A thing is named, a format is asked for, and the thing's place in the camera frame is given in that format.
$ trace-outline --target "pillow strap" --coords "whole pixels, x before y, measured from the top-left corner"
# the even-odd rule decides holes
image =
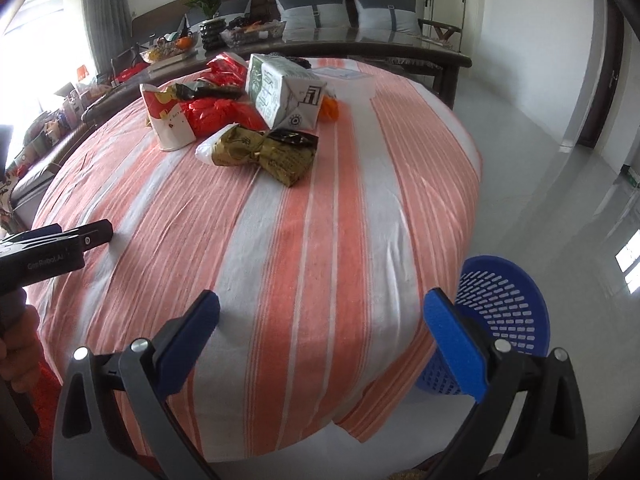
[[[389,9],[389,13],[391,14],[391,30],[395,32],[396,30],[398,30],[398,24],[396,22],[396,8],[393,5],[389,5],[387,7]]]
[[[322,28],[320,23],[320,11],[318,10],[318,6],[316,4],[311,4],[311,13],[314,16],[314,20],[316,21],[316,28]]]

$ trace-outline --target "potted plant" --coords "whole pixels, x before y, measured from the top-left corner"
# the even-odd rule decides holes
[[[188,0],[186,3],[191,9],[199,7],[206,17],[206,20],[200,23],[200,36],[205,50],[211,50],[223,44],[220,32],[224,30],[226,22],[224,18],[214,18],[221,2],[222,0]]]

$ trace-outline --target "curtain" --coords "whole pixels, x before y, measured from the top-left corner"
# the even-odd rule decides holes
[[[82,0],[82,15],[98,73],[111,71],[111,58],[131,47],[127,0]]]

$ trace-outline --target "dark brown door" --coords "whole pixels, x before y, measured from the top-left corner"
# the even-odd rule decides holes
[[[582,146],[595,147],[607,120],[620,77],[624,41],[625,20],[622,12],[613,0],[607,0],[607,37],[602,71],[591,108],[578,137],[578,144]]]

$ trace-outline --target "human hand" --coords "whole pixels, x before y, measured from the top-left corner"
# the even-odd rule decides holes
[[[11,381],[16,393],[30,391],[40,378],[42,345],[36,330],[40,316],[27,305],[22,317],[0,339],[0,377]]]

